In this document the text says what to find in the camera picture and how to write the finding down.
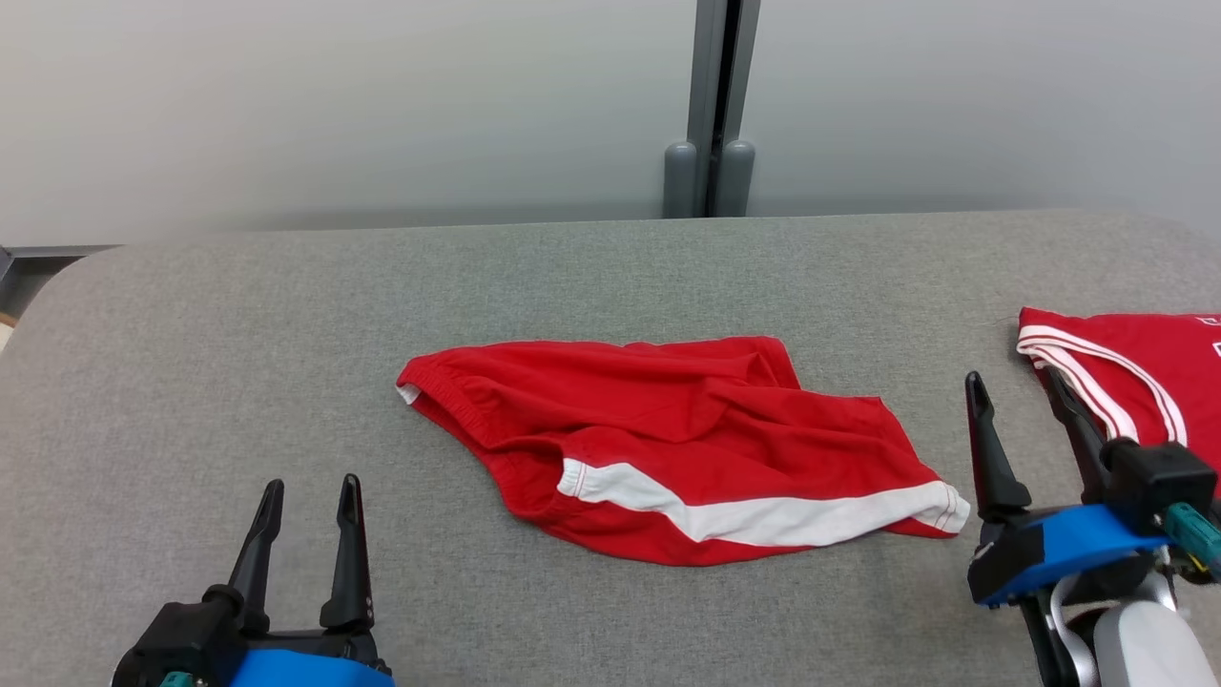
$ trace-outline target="gray tablecloth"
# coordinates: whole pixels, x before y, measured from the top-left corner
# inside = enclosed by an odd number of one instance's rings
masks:
[[[162,603],[227,578],[274,477],[267,609],[314,626],[352,471],[399,685],[1037,685],[1020,614],[971,604],[974,519],[951,541],[712,569],[610,559],[510,517],[393,384],[413,356],[495,340],[767,333],[807,389],[880,395],[973,500],[974,369],[1018,476],[1068,504],[1067,441],[1013,354],[1024,304],[1215,311],[1221,253],[1172,222],[1046,211],[256,233],[87,257],[0,356],[0,683],[105,685]],[[1221,598],[1182,600],[1221,659]]]

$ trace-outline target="white wall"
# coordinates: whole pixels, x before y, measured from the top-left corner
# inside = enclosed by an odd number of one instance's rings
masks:
[[[748,214],[1128,206],[1221,234],[1215,0],[764,0]]]
[[[9,0],[0,244],[651,217],[691,0]]]

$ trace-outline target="white stripe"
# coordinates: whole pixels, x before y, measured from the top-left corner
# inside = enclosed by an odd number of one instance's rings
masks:
[[[723,539],[755,547],[827,547],[908,517],[957,533],[971,515],[971,504],[940,481],[825,502],[775,497],[690,506],[631,465],[592,467],[564,459],[556,489],[591,504],[659,513],[695,542]]]
[[[1089,406],[1089,410],[1106,426],[1107,439],[1127,437],[1133,442],[1140,442],[1140,437],[1137,434],[1137,425],[1132,421],[1132,416],[1115,399],[1111,399],[1106,390],[1098,384],[1098,381],[1071,354],[1057,347],[1037,345],[1018,345],[1017,351],[1031,358],[1037,358],[1060,371],[1065,377],[1065,382],[1077,394],[1077,398]]]
[[[398,388],[398,395],[407,401],[408,406],[410,406],[416,399],[420,398],[420,388],[414,384],[404,384]]]
[[[1043,343],[1043,345],[1059,347],[1061,349],[1077,351],[1088,356],[1105,359],[1127,370],[1140,379],[1153,393],[1154,401],[1158,404],[1158,410],[1161,412],[1162,423],[1166,426],[1167,439],[1171,442],[1178,442],[1183,447],[1187,447],[1187,422],[1183,420],[1183,414],[1178,410],[1178,405],[1175,404],[1175,399],[1171,398],[1170,393],[1166,392],[1166,389],[1162,388],[1162,386],[1159,384],[1153,376],[1142,370],[1140,366],[1120,354],[1106,349],[1105,347],[1099,347],[1098,343],[1094,343],[1093,340],[1073,336],[1072,333],[1054,326],[1027,325],[1017,332],[1017,336],[1018,348],[1027,342]]]

